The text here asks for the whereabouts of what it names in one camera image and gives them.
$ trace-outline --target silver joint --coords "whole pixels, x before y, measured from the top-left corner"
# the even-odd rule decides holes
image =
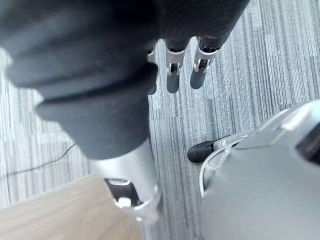
[[[179,75],[180,70],[184,64],[186,49],[178,52],[173,52],[168,49],[168,46],[165,46],[165,61],[167,73],[171,75]]]
[[[150,142],[111,159],[93,160],[115,205],[144,224],[154,224],[162,210],[162,196]]]
[[[194,71],[199,72],[202,71],[205,73],[211,63],[214,61],[218,50],[213,52],[204,52],[200,48],[201,41],[198,40],[198,44],[194,54]]]

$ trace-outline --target black cable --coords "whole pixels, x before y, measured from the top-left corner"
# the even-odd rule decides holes
[[[68,152],[76,145],[76,143],[74,143],[73,145],[71,145],[65,152],[64,154],[59,157],[58,159],[55,159],[55,160],[52,160],[52,161],[49,161],[49,162],[46,162],[46,163],[43,163],[39,166],[35,166],[35,167],[32,167],[32,168],[29,168],[29,169],[26,169],[26,170],[21,170],[21,171],[14,171],[14,172],[10,172],[8,174],[5,174],[3,176],[0,176],[0,180],[3,179],[3,178],[7,178],[9,176],[13,176],[13,175],[17,175],[17,174],[22,174],[22,173],[28,173],[28,172],[31,172],[31,171],[34,171],[36,169],[40,169],[46,165],[49,165],[49,164],[53,164],[55,162],[58,162],[59,160],[63,159],[67,154]]]

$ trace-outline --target gray carpet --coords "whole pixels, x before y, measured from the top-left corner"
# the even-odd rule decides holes
[[[156,48],[158,91],[150,97],[150,132],[164,198],[160,222],[143,239],[202,240],[199,165],[187,160],[192,145],[254,129],[275,113],[319,99],[320,3],[252,0],[208,71],[204,87],[189,85],[195,39],[187,49],[176,94],[166,91],[164,43]],[[9,59],[0,55],[0,68]],[[72,140],[42,122],[35,92],[12,87],[0,74],[0,207],[22,201],[92,172],[75,147],[40,169],[1,177],[58,158]]]

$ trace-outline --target gray plastic casing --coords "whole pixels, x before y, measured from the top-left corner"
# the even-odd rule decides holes
[[[296,148],[319,123],[317,100],[207,158],[200,175],[206,240],[320,239],[320,166]]]

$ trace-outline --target wooden surface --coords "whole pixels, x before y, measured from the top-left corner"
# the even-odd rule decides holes
[[[97,175],[0,211],[1,240],[139,240]]]

